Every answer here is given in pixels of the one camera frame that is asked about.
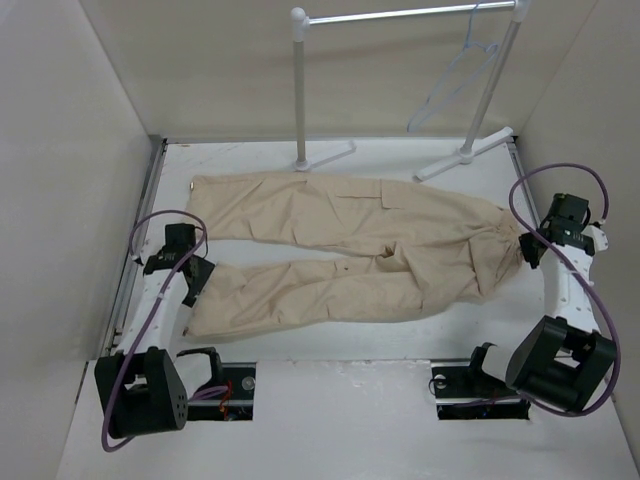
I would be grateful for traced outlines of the beige trousers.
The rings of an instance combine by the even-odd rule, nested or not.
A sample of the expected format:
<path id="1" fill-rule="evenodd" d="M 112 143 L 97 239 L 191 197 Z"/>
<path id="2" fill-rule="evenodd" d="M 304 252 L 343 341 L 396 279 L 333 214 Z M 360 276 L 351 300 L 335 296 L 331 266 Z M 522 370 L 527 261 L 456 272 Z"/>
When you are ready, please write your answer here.
<path id="1" fill-rule="evenodd" d="M 219 263 L 187 325 L 194 338 L 427 317 L 490 298 L 522 264 L 510 211 L 413 182 L 285 172 L 197 176 L 187 210 L 212 240 L 330 253 L 244 268 Z"/>

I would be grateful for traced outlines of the white clothes rack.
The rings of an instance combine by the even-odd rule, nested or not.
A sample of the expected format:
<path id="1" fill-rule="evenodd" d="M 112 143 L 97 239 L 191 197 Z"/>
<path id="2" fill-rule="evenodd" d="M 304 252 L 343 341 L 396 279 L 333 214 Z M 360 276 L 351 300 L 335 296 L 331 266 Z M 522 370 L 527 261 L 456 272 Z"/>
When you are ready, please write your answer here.
<path id="1" fill-rule="evenodd" d="M 477 2 L 438 2 L 421 8 L 330 16 L 293 8 L 290 12 L 296 147 L 293 168 L 309 172 L 353 156 L 357 151 L 357 135 L 372 136 L 378 127 L 367 123 L 363 127 L 348 127 L 341 133 L 328 123 L 338 120 L 344 126 L 368 114 L 379 114 L 389 103 L 374 96 L 378 93 L 397 96 L 396 88 L 376 84 L 374 78 L 380 73 L 391 73 L 392 54 L 398 54 L 402 64 L 407 62 L 410 41 L 401 36 L 402 28 L 416 27 L 422 18 L 459 15 L 466 24 L 465 37 L 469 14 Z M 498 42 L 499 52 L 484 74 L 457 97 L 469 92 L 478 81 L 486 82 L 464 139 L 451 153 L 413 173 L 415 180 L 424 182 L 455 167 L 470 165 L 512 140 L 514 131 L 508 126 L 487 135 L 482 134 L 481 128 L 530 7 L 528 1 L 485 1 L 481 7 L 474 21 L 474 38 L 482 43 Z M 346 119 L 339 120 L 341 114 Z M 427 124 L 418 133 L 408 133 L 408 120 L 398 120 L 393 132 L 407 137 L 423 132 Z"/>

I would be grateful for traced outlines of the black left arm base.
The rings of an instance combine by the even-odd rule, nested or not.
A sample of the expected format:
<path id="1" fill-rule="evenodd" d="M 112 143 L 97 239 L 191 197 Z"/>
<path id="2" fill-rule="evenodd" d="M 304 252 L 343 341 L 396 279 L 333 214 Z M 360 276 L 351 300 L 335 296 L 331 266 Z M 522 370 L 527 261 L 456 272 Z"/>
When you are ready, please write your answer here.
<path id="1" fill-rule="evenodd" d="M 222 370 L 199 387 L 188 401 L 190 422 L 252 421 L 256 363 L 223 363 Z"/>

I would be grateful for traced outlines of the aluminium table edge rail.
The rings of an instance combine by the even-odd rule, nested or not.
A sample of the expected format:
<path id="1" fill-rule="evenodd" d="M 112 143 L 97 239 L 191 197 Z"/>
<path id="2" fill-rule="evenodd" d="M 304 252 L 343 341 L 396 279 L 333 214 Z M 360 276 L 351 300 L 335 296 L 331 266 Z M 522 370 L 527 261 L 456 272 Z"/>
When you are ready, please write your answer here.
<path id="1" fill-rule="evenodd" d="M 149 140 L 151 143 L 151 155 L 142 183 L 141 195 L 136 208 L 133 226 L 136 226 L 139 221 L 149 215 L 153 210 L 168 146 L 167 139 L 161 135 L 150 135 Z M 122 333 L 133 295 L 138 268 L 138 265 L 131 259 L 130 248 L 132 246 L 134 252 L 140 252 L 144 245 L 145 237 L 145 227 L 139 227 L 136 230 L 131 229 L 127 235 L 124 263 L 120 271 L 117 289 L 106 321 L 106 326 L 103 329 L 97 347 L 97 357 L 106 355 L 114 345 L 115 340 Z"/>

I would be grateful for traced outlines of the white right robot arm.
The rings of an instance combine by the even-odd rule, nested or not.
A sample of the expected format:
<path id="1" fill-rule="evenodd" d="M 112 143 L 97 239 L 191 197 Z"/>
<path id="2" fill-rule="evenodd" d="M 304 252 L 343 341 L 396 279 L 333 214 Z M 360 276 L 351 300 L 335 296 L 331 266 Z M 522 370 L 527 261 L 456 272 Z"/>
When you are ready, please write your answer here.
<path id="1" fill-rule="evenodd" d="M 590 270 L 608 240 L 591 223 L 587 200 L 558 193 L 536 231 L 519 241 L 525 262 L 543 274 L 547 313 L 514 349 L 476 347 L 464 384 L 483 396 L 501 382 L 562 415 L 581 415 L 618 357 L 616 342 L 591 326 L 596 301 Z"/>

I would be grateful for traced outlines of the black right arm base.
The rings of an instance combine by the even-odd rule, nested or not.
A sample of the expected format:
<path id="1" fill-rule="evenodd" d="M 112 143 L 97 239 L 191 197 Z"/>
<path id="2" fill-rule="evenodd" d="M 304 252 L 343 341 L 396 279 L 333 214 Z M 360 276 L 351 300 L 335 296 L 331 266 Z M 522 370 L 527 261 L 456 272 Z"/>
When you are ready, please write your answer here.
<path id="1" fill-rule="evenodd" d="M 432 362 L 428 389 L 441 421 L 529 419 L 529 402 L 467 361 Z"/>

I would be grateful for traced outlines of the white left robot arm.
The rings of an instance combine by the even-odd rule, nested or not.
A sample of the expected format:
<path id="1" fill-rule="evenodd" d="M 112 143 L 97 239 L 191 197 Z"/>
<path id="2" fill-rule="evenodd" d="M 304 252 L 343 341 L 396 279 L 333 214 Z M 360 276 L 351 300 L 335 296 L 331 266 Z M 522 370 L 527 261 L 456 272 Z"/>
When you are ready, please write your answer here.
<path id="1" fill-rule="evenodd" d="M 138 436 L 183 429 L 190 402 L 229 389 L 214 348 L 171 349 L 180 312 L 195 306 L 215 268 L 197 254 L 205 232 L 189 223 L 169 224 L 164 238 L 142 264 L 143 291 L 133 320 L 114 353 L 95 365 L 108 452 Z"/>

